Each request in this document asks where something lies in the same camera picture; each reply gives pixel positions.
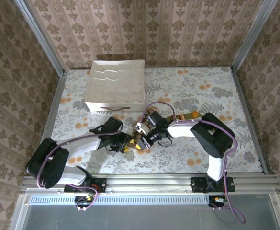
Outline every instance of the white box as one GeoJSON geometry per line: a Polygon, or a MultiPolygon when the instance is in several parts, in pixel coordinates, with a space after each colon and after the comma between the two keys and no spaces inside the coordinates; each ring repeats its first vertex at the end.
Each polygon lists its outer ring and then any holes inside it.
{"type": "Polygon", "coordinates": [[[93,61],[88,82],[91,112],[145,109],[144,60],[93,61]]]}

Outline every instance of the table surface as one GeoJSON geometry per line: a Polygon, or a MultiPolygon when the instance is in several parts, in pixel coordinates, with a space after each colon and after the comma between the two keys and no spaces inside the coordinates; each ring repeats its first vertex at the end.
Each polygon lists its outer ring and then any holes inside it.
{"type": "MultiPolygon", "coordinates": [[[[52,133],[65,140],[85,134],[110,116],[121,119],[130,133],[142,112],[90,112],[84,97],[90,70],[70,70],[52,133]]],[[[241,102],[229,67],[145,68],[146,104],[165,101],[176,114],[211,112],[235,133],[238,149],[229,156],[229,172],[262,172],[241,102]]],[[[157,104],[163,117],[171,115],[157,104]]],[[[155,144],[150,150],[132,149],[126,154],[105,148],[86,152],[67,163],[80,165],[90,173],[205,173],[208,154],[195,138],[175,138],[167,148],[155,144]]]]}

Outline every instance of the purple cable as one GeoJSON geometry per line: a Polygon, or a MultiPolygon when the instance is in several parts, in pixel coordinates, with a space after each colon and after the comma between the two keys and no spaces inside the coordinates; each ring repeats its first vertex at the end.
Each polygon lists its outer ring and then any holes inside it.
{"type": "Polygon", "coordinates": [[[36,177],[36,185],[39,187],[39,188],[43,188],[42,184],[40,184],[40,177],[41,177],[41,173],[42,173],[42,170],[43,168],[45,167],[48,159],[54,154],[54,152],[61,146],[64,146],[68,143],[71,143],[71,142],[75,142],[77,140],[81,140],[81,139],[84,139],[84,138],[91,138],[91,137],[98,137],[98,136],[105,136],[105,135],[115,135],[115,134],[118,134],[120,133],[122,130],[123,130],[123,127],[124,125],[122,124],[121,125],[121,128],[120,130],[116,131],[116,132],[113,132],[113,133],[98,133],[98,134],[92,134],[92,135],[83,135],[81,137],[77,137],[77,138],[74,138],[74,139],[71,139],[69,141],[65,141],[65,142],[62,142],[61,144],[58,144],[56,147],[54,147],[50,152],[49,154],[46,156],[46,158],[44,159],[40,169],[39,169],[39,172],[38,172],[38,175],[36,177]]]}
{"type": "Polygon", "coordinates": [[[86,209],[91,207],[94,204],[94,202],[96,201],[98,192],[97,192],[97,190],[95,188],[92,188],[92,187],[81,187],[81,186],[77,186],[77,185],[73,185],[73,184],[67,184],[67,185],[71,186],[73,188],[78,188],[78,189],[91,189],[91,190],[93,190],[95,192],[94,199],[92,200],[92,202],[88,206],[86,206],[86,209]]]}
{"type": "Polygon", "coordinates": [[[156,104],[156,103],[168,105],[168,106],[172,109],[172,111],[173,111],[173,119],[174,119],[174,121],[176,121],[175,110],[174,110],[174,108],[173,108],[169,103],[157,101],[157,102],[152,102],[152,103],[150,103],[148,106],[146,106],[145,110],[144,110],[143,113],[142,113],[141,119],[138,121],[139,123],[142,122],[146,110],[147,110],[152,104],[156,104]]]}
{"type": "Polygon", "coordinates": [[[241,224],[246,224],[246,219],[245,219],[245,216],[242,214],[242,212],[240,212],[238,209],[232,207],[231,205],[231,202],[230,202],[230,199],[229,199],[229,194],[228,194],[228,189],[227,189],[227,179],[226,179],[226,168],[227,168],[227,161],[228,161],[228,156],[234,152],[236,149],[237,149],[237,146],[238,146],[238,143],[237,143],[237,140],[235,139],[235,137],[233,135],[231,135],[231,133],[229,133],[226,129],[224,129],[223,127],[213,123],[213,122],[210,122],[210,121],[205,121],[205,120],[183,120],[183,121],[180,121],[180,120],[177,120],[178,123],[190,123],[190,122],[193,122],[193,123],[197,123],[197,122],[202,122],[202,123],[206,123],[206,124],[209,124],[209,125],[212,125],[220,130],[222,130],[225,134],[227,134],[233,141],[234,143],[234,148],[229,150],[226,154],[225,154],[225,161],[224,161],[224,167],[223,167],[223,171],[224,171],[224,185],[225,185],[225,193],[226,193],[226,197],[227,197],[227,200],[228,200],[228,205],[229,207],[224,207],[224,208],[229,208],[231,209],[231,212],[233,213],[234,217],[236,218],[236,220],[238,220],[241,224]],[[237,216],[237,214],[235,213],[235,211],[237,211],[238,213],[241,214],[241,216],[243,217],[243,220],[240,220],[237,216]]]}

